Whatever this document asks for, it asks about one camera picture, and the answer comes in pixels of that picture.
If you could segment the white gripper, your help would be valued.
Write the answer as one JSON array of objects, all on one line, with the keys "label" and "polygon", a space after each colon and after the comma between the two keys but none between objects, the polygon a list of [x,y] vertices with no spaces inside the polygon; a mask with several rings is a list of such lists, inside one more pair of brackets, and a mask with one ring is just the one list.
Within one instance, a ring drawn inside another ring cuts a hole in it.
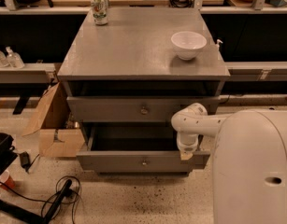
[{"label": "white gripper", "polygon": [[188,161],[193,156],[198,144],[197,134],[177,133],[177,147],[182,161]]}]

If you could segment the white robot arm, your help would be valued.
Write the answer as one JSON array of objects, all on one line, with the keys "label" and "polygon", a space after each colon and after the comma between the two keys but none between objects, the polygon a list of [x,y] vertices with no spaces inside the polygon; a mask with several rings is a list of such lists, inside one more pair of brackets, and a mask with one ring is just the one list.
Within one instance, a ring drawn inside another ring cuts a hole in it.
[{"label": "white robot arm", "polygon": [[246,109],[210,115],[200,104],[174,114],[179,150],[212,151],[214,224],[287,224],[287,110]]}]

